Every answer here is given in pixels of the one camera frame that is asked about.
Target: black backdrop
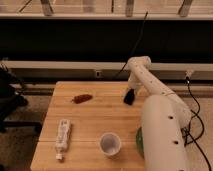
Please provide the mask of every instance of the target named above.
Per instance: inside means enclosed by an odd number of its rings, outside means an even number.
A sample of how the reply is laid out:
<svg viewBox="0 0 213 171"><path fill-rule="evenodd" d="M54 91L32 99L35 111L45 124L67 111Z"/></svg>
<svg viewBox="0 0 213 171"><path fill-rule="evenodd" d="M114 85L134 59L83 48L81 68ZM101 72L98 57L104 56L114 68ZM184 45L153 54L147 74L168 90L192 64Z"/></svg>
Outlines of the black backdrop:
<svg viewBox="0 0 213 171"><path fill-rule="evenodd" d="M126 61L140 20L0 19L0 58ZM213 21L147 20L135 55L153 62L213 63Z"/></svg>

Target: floor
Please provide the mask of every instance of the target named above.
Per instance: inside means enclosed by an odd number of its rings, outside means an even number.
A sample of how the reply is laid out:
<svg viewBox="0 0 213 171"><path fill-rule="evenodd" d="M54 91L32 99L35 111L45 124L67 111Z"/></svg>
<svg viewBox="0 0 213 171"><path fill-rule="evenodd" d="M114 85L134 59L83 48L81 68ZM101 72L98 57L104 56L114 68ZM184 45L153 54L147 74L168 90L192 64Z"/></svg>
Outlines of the floor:
<svg viewBox="0 0 213 171"><path fill-rule="evenodd" d="M51 96L26 96L27 107L20 107L9 120L43 122ZM39 135L33 128L10 128L0 133L0 163L6 171L29 171Z"/></svg>
<svg viewBox="0 0 213 171"><path fill-rule="evenodd" d="M44 120L51 96L25 96L29 105L17 109L9 118L10 120ZM184 101L196 110L197 106L190 97L183 97ZM198 140L198 143L203 148L204 152L213 165L213 98L200 97L198 98L201 104L200 116L205 123L205 134ZM199 133L200 124L197 120L193 121L192 134L196 136ZM29 171L30 163L35 151L38 135L33 128L8 129L7 133L0 134L0 163L6 166L6 171ZM194 144L186 147L189 157L191 170L205 171L207 165L203 156L198 151Z"/></svg>

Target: black chair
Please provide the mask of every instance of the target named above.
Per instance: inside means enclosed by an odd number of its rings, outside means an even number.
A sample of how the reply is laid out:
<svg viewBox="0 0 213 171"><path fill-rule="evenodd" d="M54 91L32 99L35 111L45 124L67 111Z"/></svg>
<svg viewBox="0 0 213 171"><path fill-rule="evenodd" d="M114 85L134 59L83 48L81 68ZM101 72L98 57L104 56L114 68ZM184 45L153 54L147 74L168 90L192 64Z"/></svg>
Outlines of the black chair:
<svg viewBox="0 0 213 171"><path fill-rule="evenodd" d="M34 127L39 134L42 125L39 122L5 121L12 111L19 106L26 106L28 101L9 84L11 76L0 68L0 133L5 133L8 127Z"/></svg>

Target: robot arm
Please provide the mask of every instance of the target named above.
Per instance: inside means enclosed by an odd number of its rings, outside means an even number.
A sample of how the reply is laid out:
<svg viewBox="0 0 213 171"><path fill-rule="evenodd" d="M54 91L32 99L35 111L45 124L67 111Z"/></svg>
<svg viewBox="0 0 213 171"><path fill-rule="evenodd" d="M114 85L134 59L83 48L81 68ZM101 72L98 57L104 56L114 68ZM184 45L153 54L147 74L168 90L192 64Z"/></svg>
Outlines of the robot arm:
<svg viewBox="0 0 213 171"><path fill-rule="evenodd" d="M189 171L181 128L191 120L189 107L175 92L146 68L149 57L129 59L128 83L137 92L140 86L149 91L142 108L142 134L147 171Z"/></svg>

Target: white cup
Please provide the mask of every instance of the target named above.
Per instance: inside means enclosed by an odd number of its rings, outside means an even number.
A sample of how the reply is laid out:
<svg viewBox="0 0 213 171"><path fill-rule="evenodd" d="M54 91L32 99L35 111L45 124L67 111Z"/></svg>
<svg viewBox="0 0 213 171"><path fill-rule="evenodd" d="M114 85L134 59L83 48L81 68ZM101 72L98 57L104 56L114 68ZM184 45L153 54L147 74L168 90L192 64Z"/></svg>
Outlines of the white cup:
<svg viewBox="0 0 213 171"><path fill-rule="evenodd" d="M100 139L100 148L107 157L114 156L121 149L121 140L115 133L104 133Z"/></svg>

